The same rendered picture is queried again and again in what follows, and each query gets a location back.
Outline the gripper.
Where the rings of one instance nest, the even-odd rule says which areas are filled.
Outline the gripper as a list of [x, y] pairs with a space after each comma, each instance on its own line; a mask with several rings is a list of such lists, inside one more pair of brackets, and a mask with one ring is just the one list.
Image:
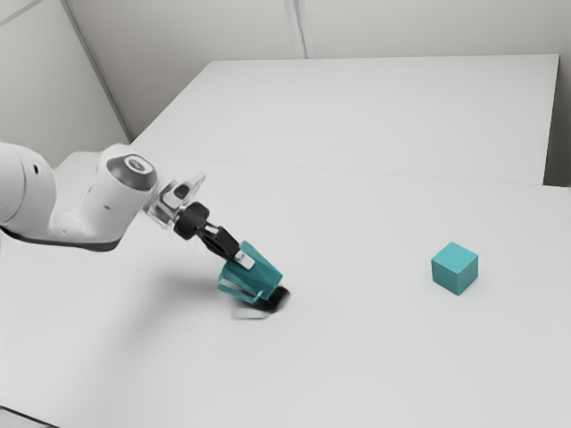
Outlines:
[[225, 260], [233, 260], [245, 269], [252, 269], [255, 261], [240, 247], [238, 241], [222, 226], [208, 222], [210, 210], [200, 202], [192, 202], [180, 211], [173, 227], [184, 240], [199, 236], [206, 248]]

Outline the teal faceted mug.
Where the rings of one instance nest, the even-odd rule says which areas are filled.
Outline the teal faceted mug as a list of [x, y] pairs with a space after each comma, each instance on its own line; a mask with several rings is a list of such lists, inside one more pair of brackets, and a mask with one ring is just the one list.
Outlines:
[[259, 310], [274, 310], [288, 294], [283, 275], [250, 243], [242, 241], [239, 260], [228, 260], [219, 275], [218, 289]]

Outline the teal cube block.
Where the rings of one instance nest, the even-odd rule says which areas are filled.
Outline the teal cube block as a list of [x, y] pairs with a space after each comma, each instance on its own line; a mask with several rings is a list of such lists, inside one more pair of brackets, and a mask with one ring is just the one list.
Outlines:
[[432, 257], [431, 269], [435, 283], [460, 296], [478, 278], [479, 257], [467, 248], [450, 242]]

